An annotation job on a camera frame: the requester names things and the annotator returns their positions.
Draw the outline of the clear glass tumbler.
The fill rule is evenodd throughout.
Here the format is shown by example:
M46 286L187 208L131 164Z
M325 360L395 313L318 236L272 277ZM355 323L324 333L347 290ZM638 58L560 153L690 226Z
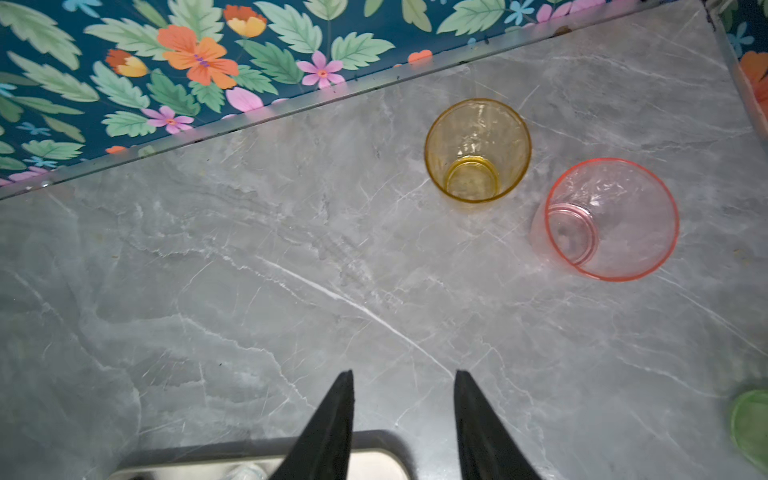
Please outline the clear glass tumbler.
M255 463L241 464L230 470L223 480L267 480L268 475Z

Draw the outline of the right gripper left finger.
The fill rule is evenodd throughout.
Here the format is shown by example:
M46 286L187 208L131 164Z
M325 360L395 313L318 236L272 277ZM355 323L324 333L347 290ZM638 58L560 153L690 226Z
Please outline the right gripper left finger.
M347 478L354 420L354 376L341 372L271 480Z

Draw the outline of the beige plastic tray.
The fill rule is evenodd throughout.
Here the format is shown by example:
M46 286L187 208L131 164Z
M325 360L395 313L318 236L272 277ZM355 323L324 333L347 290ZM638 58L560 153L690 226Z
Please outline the beige plastic tray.
M124 468L108 480L128 479L268 479L284 456L244 457ZM410 479L404 464L391 452L380 449L353 450L347 479Z

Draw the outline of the short yellow tumbler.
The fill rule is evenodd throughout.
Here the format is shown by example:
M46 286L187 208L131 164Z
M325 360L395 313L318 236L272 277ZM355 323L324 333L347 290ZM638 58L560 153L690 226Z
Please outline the short yellow tumbler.
M427 173L447 197L483 204L504 197L524 178L533 153L528 126L510 106L488 98L452 105L424 143Z

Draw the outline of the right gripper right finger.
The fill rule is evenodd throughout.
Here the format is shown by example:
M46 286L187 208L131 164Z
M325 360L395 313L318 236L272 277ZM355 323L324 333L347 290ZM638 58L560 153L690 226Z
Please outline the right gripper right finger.
M453 399L463 480L540 479L468 371L456 372Z

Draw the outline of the pink tumbler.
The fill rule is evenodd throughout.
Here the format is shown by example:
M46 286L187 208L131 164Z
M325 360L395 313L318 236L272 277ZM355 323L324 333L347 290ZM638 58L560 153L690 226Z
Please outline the pink tumbler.
M530 229L533 251L558 270L606 282L643 278L673 253L676 201L647 168L619 158L581 162L561 175Z

